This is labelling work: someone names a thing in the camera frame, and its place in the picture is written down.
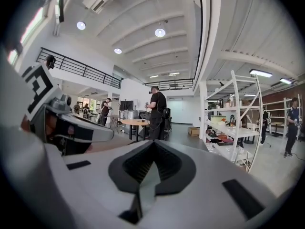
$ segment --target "hair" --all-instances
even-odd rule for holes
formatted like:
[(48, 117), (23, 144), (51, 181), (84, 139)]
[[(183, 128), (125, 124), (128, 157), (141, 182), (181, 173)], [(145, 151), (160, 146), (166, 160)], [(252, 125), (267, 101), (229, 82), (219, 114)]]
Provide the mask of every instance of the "hair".
[(156, 89), (157, 91), (159, 90), (159, 88), (158, 88), (157, 86), (152, 86), (151, 91), (152, 91), (153, 89)]

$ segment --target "ceiling light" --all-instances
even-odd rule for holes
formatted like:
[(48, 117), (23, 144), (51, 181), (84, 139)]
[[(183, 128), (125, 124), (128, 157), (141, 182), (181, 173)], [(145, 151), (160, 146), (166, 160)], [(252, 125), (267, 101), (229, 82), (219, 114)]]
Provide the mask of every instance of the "ceiling light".
[(117, 53), (117, 54), (121, 54), (122, 50), (120, 48), (116, 48), (116, 49), (114, 49), (114, 52)]
[(85, 22), (82, 22), (82, 21), (78, 22), (77, 23), (77, 28), (80, 29), (80, 30), (84, 30), (86, 28)]
[(281, 81), (281, 82), (284, 82), (284, 83), (286, 83), (286, 84), (291, 84), (291, 83), (292, 83), (291, 81), (286, 80), (285, 78), (281, 78), (280, 81)]
[(271, 73), (268, 73), (268, 72), (265, 72), (265, 71), (257, 71), (257, 70), (250, 70), (250, 74), (257, 74), (257, 75), (261, 75), (261, 76), (264, 76), (264, 77), (271, 77), (272, 74)]
[(163, 37), (165, 36), (165, 30), (159, 28), (159, 29), (156, 29), (156, 31), (154, 32), (154, 34), (157, 36), (157, 37)]

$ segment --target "gray floor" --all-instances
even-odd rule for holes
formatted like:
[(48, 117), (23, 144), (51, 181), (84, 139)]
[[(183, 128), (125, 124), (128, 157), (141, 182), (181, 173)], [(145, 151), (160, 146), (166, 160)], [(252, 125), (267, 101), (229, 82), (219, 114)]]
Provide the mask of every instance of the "gray floor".
[[(188, 135), (187, 128), (190, 126), (192, 125), (173, 124), (172, 132), (167, 141), (206, 150), (203, 141), (199, 137)], [(128, 134), (120, 132), (119, 135), (128, 138)], [(254, 144), (244, 144), (244, 148), (253, 154), (256, 141), (257, 138)], [(282, 136), (273, 137), (268, 133), (265, 144), (259, 147), (250, 172), (250, 174), (269, 187), (276, 196), (280, 196), (297, 183), (305, 165), (305, 161), (298, 159), (296, 155), (284, 158), (286, 142), (287, 138), (283, 139)], [(296, 141), (292, 153), (297, 154), (301, 159), (305, 159), (305, 143)]]

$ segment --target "dark blue shirt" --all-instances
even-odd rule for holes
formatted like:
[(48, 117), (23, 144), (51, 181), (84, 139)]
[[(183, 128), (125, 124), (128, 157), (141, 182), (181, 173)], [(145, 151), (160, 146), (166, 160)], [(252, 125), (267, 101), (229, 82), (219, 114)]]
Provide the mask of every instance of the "dark blue shirt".
[(288, 116), (290, 117), (291, 120), (297, 119), (297, 121), (299, 121), (300, 109), (290, 107), (288, 110)]

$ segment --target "cardboard box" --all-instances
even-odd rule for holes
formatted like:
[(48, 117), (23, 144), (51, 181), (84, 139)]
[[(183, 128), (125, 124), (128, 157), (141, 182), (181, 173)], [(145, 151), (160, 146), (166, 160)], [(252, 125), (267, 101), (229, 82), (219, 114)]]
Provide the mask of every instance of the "cardboard box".
[(191, 135), (191, 136), (199, 136), (200, 129), (197, 128), (197, 127), (189, 127), (189, 128), (187, 129), (187, 132), (188, 132), (189, 135)]

